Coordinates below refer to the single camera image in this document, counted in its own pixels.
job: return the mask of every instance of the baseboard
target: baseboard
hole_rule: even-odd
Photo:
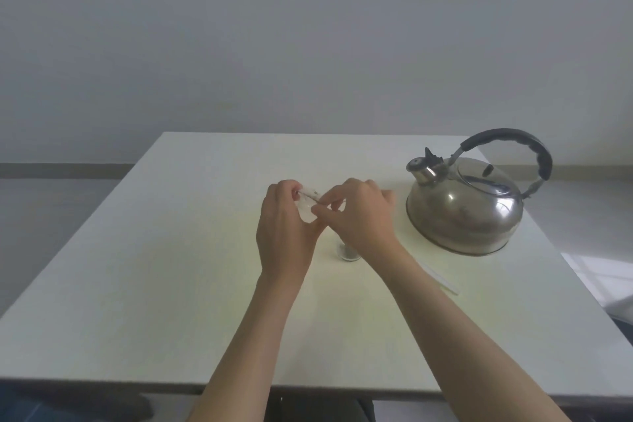
[[[134,164],[16,164],[0,162],[0,179],[122,179]],[[536,178],[536,166],[498,165],[515,180]],[[554,166],[552,180],[633,181],[633,166]]]
[[[514,180],[532,180],[537,178],[536,166],[495,165]],[[552,169],[550,180],[633,181],[633,166],[557,166]]]
[[[134,164],[14,164],[0,162],[0,179],[122,179]]]

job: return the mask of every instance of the gray wall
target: gray wall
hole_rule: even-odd
[[[514,126],[558,163],[633,164],[632,0],[0,0],[0,31],[3,162],[134,162],[163,130]]]

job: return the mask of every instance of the white table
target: white table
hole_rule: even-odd
[[[324,191],[354,176],[396,190],[400,241],[459,286],[455,302],[545,391],[633,396],[633,347],[529,214],[486,257],[440,249],[410,224],[407,162],[464,138],[163,134],[0,319],[0,379],[201,389],[259,274],[268,185]],[[273,385],[437,394],[390,293],[362,260],[339,260],[336,241],[328,229],[318,242]]]

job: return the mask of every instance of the forearm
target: forearm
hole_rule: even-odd
[[[297,295],[293,287],[260,277],[246,314],[189,422],[263,420],[282,332]]]
[[[567,421],[547,394],[394,245],[373,264],[462,422]]]

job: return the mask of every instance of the floor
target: floor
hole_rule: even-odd
[[[100,202],[114,180],[0,179],[0,316]],[[633,183],[545,184],[527,210],[594,297],[633,321]],[[184,421],[195,397],[149,395],[155,421]],[[440,402],[375,403],[378,421],[455,421]],[[36,422],[37,410],[29,420]]]

